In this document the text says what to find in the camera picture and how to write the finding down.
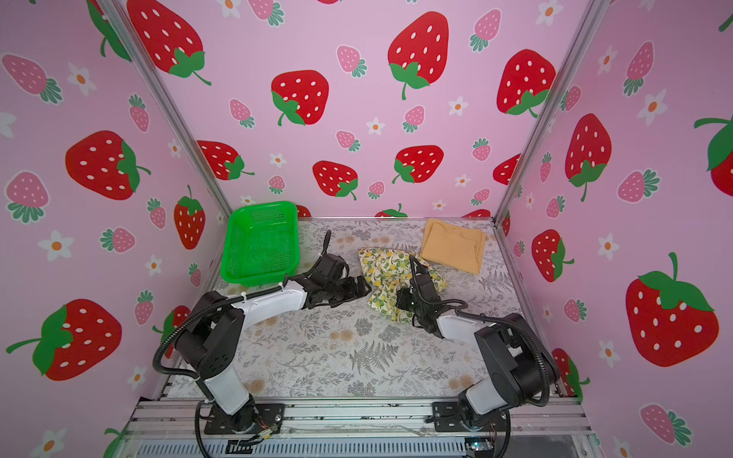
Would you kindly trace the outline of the lemon print skirt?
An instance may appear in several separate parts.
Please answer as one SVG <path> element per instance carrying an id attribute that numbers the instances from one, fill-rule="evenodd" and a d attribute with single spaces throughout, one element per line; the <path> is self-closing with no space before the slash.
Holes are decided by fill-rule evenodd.
<path id="1" fill-rule="evenodd" d="M 364 278 L 372 287 L 370 307 L 393 322 L 409 323 L 413 314 L 397 307 L 397 294 L 410 287 L 410 254 L 391 248 L 364 248 L 358 256 Z"/>

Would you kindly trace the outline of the tan yellow skirt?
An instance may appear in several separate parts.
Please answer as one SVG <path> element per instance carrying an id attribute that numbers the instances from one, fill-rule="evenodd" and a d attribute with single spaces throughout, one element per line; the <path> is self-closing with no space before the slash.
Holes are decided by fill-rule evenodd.
<path id="1" fill-rule="evenodd" d="M 439 219 L 429 219 L 424 230 L 421 257 L 454 269 L 478 275 L 484 259 L 487 235 Z"/>

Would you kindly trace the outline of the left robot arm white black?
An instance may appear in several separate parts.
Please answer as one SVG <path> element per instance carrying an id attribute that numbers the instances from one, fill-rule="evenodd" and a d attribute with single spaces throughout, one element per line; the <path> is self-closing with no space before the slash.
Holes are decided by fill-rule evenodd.
<path id="1" fill-rule="evenodd" d="M 326 254 L 307 272 L 265 290 L 237 297 L 205 294 L 169 343 L 193 368 L 191 377 L 205 399 L 227 417 L 249 425 L 256 404 L 234 368 L 242 332 L 289 312 L 334 308 L 370 292 L 364 277 L 351 276 L 343 258 Z"/>

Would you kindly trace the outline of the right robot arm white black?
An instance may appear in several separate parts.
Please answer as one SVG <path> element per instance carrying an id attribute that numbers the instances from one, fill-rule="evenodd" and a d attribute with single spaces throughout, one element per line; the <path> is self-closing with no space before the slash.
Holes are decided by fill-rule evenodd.
<path id="1" fill-rule="evenodd" d="M 397 308 L 412 313 L 412 325 L 480 353 L 487 376 L 457 398 L 456 418 L 481 429 L 494 414 L 519 406 L 547 406 L 559 370 L 526 320 L 515 313 L 492 317 L 468 311 L 458 299 L 441 299 L 433 281 L 419 273 L 397 293 Z"/>

